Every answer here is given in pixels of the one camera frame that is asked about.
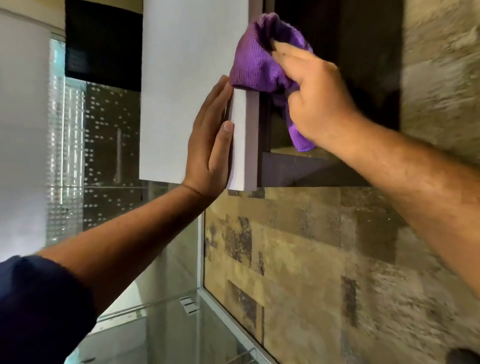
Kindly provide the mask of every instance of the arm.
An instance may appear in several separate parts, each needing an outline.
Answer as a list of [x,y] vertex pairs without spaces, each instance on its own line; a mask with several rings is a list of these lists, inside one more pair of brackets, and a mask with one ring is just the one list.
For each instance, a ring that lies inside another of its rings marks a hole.
[[189,140],[186,177],[166,195],[38,254],[88,287],[98,314],[225,189],[233,123],[221,124],[232,94],[223,76],[202,105]]
[[289,96],[298,130],[384,191],[402,217],[480,297],[480,171],[356,109],[335,65],[275,43],[300,84]]

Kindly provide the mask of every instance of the navy blue shirt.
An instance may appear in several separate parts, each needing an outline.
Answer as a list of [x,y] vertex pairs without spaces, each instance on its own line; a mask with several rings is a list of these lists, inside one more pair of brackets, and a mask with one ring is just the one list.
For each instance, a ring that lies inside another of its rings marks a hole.
[[60,364],[94,327],[91,292],[37,255],[0,263],[0,362]]

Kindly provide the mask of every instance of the person's right arm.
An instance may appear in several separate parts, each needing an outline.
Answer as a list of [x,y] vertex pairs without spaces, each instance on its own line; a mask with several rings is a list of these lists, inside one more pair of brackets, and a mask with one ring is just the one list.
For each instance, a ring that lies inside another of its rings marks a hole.
[[300,85],[288,98],[298,130],[384,191],[480,298],[480,170],[363,117],[332,63],[285,43],[275,48]]

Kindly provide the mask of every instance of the hand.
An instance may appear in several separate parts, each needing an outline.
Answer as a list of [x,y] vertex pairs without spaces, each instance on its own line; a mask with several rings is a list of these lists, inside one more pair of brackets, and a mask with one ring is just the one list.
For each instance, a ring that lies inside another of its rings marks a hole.
[[273,42],[272,56],[300,91],[288,97],[290,117],[299,132],[318,146],[330,137],[330,125],[360,116],[337,66],[288,43]]
[[233,123],[221,121],[232,91],[228,77],[222,76],[200,108],[188,140],[182,185],[209,199],[216,199],[227,185]]

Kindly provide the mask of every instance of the cleaning rag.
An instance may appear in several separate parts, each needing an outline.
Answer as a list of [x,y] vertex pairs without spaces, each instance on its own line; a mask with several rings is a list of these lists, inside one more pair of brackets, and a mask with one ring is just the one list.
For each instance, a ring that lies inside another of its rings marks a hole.
[[300,134],[288,110],[287,96],[299,90],[299,85],[287,77],[280,65],[269,54],[271,39],[312,52],[312,48],[300,31],[281,21],[274,12],[263,14],[258,21],[248,26],[245,34],[240,38],[230,71],[230,83],[233,87],[272,94],[274,105],[284,111],[293,145],[300,152],[312,150],[315,144]]

